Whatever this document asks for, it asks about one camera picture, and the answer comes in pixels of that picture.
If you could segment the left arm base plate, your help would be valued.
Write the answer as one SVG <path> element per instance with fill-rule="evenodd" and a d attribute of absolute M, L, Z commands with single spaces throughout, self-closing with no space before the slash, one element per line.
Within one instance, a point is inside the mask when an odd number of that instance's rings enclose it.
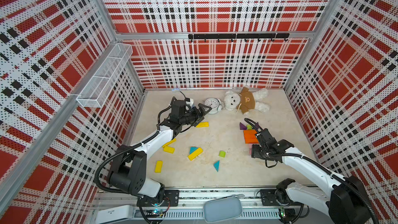
<path fill-rule="evenodd" d="M 137 200 L 138 207 L 174 207 L 179 202 L 179 190 L 161 188 L 155 197 L 143 196 Z"/>

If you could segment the yellow long block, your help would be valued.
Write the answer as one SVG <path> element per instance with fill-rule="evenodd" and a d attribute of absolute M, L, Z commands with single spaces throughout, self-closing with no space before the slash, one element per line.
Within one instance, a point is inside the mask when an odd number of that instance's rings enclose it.
<path fill-rule="evenodd" d="M 166 144 L 164 144 L 162 147 L 169 146 L 169 145 L 173 144 L 174 142 L 176 142 L 176 139 L 172 139 L 171 141 L 169 141 Z"/>
<path fill-rule="evenodd" d="M 196 127 L 197 127 L 197 128 L 209 127 L 209 123 L 208 123 L 208 122 L 201 122 L 201 123 L 199 123 Z"/>
<path fill-rule="evenodd" d="M 193 159 L 195 159 L 197 156 L 199 156 L 201 153 L 203 152 L 203 149 L 201 147 L 198 147 L 198 149 L 193 152 L 192 154 L 188 155 L 188 159 L 190 161 L 192 161 Z"/>

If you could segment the grey pouch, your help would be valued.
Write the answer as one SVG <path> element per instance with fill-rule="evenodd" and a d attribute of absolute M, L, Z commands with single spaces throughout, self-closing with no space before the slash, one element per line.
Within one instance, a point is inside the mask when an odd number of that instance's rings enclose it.
<path fill-rule="evenodd" d="M 208 224 L 241 217 L 243 207 L 237 196 L 208 201 L 203 206 L 204 220 Z"/>

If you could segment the teal triangle block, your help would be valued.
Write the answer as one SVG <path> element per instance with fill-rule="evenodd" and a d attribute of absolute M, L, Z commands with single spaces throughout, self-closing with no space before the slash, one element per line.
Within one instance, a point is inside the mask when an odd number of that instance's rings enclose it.
<path fill-rule="evenodd" d="M 214 168 L 217 172 L 219 172 L 220 161 L 214 163 Z"/>
<path fill-rule="evenodd" d="M 197 147 L 191 147 L 189 154 L 192 154 L 193 152 L 195 152 L 198 148 Z"/>

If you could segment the small yellow block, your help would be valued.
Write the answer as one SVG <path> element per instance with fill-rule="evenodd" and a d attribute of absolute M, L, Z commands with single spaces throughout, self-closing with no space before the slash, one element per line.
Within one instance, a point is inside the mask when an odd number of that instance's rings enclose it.
<path fill-rule="evenodd" d="M 167 153 L 174 153 L 175 152 L 175 148 L 174 147 L 170 147 L 170 146 L 164 146 L 163 147 L 163 151 L 167 152 Z"/>

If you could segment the white box device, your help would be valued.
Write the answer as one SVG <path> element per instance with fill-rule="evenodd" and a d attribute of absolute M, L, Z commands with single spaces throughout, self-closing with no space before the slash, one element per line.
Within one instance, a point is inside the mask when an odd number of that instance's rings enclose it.
<path fill-rule="evenodd" d="M 97 213 L 95 218 L 96 224 L 113 224 L 123 220 L 133 218 L 134 207 L 131 205 L 123 205 L 114 208 L 104 209 Z"/>

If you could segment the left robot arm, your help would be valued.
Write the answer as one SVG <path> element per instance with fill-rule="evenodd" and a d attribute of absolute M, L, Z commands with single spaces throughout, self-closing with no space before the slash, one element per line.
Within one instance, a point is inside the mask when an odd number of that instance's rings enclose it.
<path fill-rule="evenodd" d="M 169 115 L 157 119 L 157 129 L 142 141 L 120 146 L 116 153 L 105 159 L 96 169 L 94 183 L 106 192 L 129 194 L 159 206 L 166 200 L 165 186 L 146 175 L 147 160 L 166 143 L 184 132 L 183 126 L 195 127 L 211 112 L 202 103 L 194 105 L 189 98 L 172 98 L 169 106 L 160 111 Z"/>

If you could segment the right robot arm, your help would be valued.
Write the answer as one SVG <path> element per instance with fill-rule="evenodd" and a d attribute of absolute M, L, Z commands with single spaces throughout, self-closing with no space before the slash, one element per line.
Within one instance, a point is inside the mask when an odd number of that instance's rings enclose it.
<path fill-rule="evenodd" d="M 311 182 L 317 189 L 304 186 L 294 179 L 281 181 L 275 190 L 276 201 L 288 207 L 296 202 L 324 213 L 335 224 L 364 224 L 379 222 L 363 182 L 355 176 L 334 172 L 303 154 L 287 140 L 277 141 L 268 129 L 249 118 L 244 119 L 255 130 L 257 144 L 252 145 L 251 157 L 289 166 Z"/>

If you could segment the yellow long block top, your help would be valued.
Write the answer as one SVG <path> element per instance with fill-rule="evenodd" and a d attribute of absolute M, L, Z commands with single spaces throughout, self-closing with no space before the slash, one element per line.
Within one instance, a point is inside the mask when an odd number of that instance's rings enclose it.
<path fill-rule="evenodd" d="M 208 122 L 201 122 L 201 123 L 199 123 L 196 127 L 197 127 L 197 128 L 209 127 L 209 123 L 208 123 Z"/>

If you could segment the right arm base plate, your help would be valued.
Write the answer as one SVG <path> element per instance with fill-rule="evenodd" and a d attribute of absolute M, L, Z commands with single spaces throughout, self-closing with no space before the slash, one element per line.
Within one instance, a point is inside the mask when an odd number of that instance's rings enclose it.
<path fill-rule="evenodd" d="M 275 191 L 276 191 L 275 189 L 261 189 L 256 194 L 256 197 L 260 198 L 263 206 L 284 206 L 284 207 L 301 206 L 301 204 L 298 202 L 291 202 L 289 204 L 280 205 L 279 202 L 277 201 Z"/>

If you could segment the black hook rail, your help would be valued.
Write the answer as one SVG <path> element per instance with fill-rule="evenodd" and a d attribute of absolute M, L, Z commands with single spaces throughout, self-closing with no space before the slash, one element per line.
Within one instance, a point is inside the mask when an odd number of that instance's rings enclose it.
<path fill-rule="evenodd" d="M 209 40 L 209 39 L 288 39 L 290 37 L 290 33 L 238 33 L 238 34 L 189 34 L 189 40 Z"/>

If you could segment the yellow block bottom left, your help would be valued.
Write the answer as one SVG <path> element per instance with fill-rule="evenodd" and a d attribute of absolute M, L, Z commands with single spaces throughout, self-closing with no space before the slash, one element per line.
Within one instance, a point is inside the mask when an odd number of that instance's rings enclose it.
<path fill-rule="evenodd" d="M 161 173 L 162 172 L 162 167 L 163 167 L 163 161 L 157 161 L 155 164 L 155 173 Z"/>

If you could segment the orange rectangular block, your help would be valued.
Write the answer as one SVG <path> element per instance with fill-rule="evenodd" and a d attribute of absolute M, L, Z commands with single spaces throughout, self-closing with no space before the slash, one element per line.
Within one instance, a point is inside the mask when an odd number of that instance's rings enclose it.
<path fill-rule="evenodd" d="M 256 139 L 256 135 L 255 134 L 244 134 L 244 139 L 245 140 L 253 140 Z"/>

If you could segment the purple triangle block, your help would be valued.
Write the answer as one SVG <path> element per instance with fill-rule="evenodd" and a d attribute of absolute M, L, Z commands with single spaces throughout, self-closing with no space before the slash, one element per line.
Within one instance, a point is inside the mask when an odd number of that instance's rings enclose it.
<path fill-rule="evenodd" d="M 244 125 L 243 123 L 239 123 L 239 128 L 241 129 L 241 130 L 247 130 L 247 126 L 246 125 Z"/>

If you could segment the orange trapezoid block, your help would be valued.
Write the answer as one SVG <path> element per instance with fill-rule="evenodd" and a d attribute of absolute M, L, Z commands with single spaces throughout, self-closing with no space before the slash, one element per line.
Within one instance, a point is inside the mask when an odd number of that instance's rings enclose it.
<path fill-rule="evenodd" d="M 257 134 L 256 130 L 244 130 L 243 131 L 244 135 L 255 135 Z"/>

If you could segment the white teddy bear brown hoodie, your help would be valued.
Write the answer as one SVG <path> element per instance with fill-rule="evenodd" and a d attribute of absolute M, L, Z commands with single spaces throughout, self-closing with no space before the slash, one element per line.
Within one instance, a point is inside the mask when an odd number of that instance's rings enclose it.
<path fill-rule="evenodd" d="M 241 111 L 243 115 L 249 114 L 251 110 L 266 113 L 270 110 L 270 106 L 262 100 L 267 96 L 268 90 L 265 88 L 251 92 L 244 87 L 240 93 L 227 91 L 223 101 L 227 111 Z"/>

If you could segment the white alarm clock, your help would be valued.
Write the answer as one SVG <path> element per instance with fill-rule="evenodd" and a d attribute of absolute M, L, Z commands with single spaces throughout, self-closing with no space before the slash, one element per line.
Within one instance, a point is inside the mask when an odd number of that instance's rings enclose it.
<path fill-rule="evenodd" d="M 221 100 L 217 99 L 217 98 L 207 98 L 204 101 L 204 104 L 206 106 L 211 107 L 211 111 L 209 112 L 209 114 L 214 115 L 219 113 L 220 111 L 222 111 L 222 105 L 221 105 Z"/>

